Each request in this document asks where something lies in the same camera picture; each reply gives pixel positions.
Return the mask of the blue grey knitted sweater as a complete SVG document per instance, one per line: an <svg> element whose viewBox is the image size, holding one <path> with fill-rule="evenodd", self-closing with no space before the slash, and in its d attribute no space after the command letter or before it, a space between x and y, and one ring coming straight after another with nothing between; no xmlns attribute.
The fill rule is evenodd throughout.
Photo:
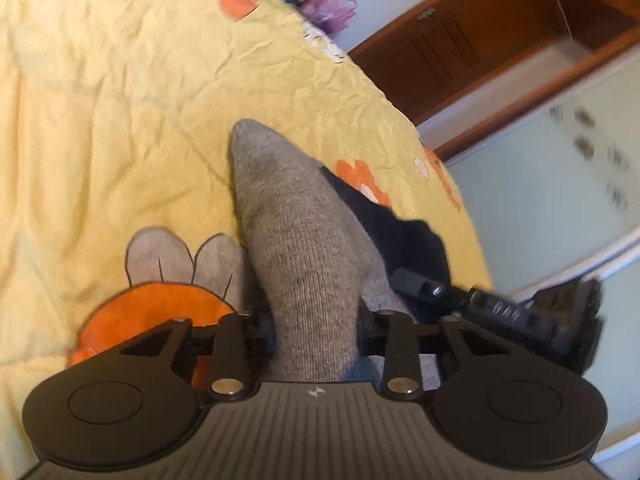
<svg viewBox="0 0 640 480"><path fill-rule="evenodd" d="M233 126L230 157L245 244L276 332L268 378L378 382L380 362L358 350L359 305L408 313L392 298L372 240L323 177L326 167L253 119Z"/></svg>

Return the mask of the black garment under sweater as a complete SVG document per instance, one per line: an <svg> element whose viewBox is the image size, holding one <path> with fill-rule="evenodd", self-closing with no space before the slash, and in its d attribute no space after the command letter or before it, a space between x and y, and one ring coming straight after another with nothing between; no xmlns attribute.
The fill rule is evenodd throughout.
<svg viewBox="0 0 640 480"><path fill-rule="evenodd" d="M451 284L446 250L440 237L422 220L397 218L390 208L371 202L329 169L322 168L321 173L360 222L380 254L392 298L400 300L398 310L404 310L416 322L435 324L444 310L434 302L400 292L396 285L409 273L437 285Z"/></svg>

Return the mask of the brown wooden door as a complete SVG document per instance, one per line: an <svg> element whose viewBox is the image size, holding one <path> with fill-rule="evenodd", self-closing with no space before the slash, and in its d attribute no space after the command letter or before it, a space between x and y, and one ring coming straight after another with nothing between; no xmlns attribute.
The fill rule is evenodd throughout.
<svg viewBox="0 0 640 480"><path fill-rule="evenodd" d="M609 6L617 24L639 21L639 0L423 0L350 50L352 60L419 125Z"/></svg>

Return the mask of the yellow floral bed quilt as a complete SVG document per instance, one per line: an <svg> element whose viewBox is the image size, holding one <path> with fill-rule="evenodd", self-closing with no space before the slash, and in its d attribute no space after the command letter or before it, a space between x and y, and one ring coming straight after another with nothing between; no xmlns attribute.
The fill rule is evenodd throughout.
<svg viewBox="0 0 640 480"><path fill-rule="evenodd" d="M135 232L240 234L229 136L276 129L488 285L454 180L416 127L281 0L1 0L1 474L35 465L29 391L125 289Z"/></svg>

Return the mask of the purple plastic bag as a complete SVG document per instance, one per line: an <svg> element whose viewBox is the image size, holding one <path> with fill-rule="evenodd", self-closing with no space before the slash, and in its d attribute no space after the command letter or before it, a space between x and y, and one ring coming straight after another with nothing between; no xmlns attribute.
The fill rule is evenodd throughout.
<svg viewBox="0 0 640 480"><path fill-rule="evenodd" d="M306 20L330 37L348 26L356 9L356 0L304 0L298 5Z"/></svg>

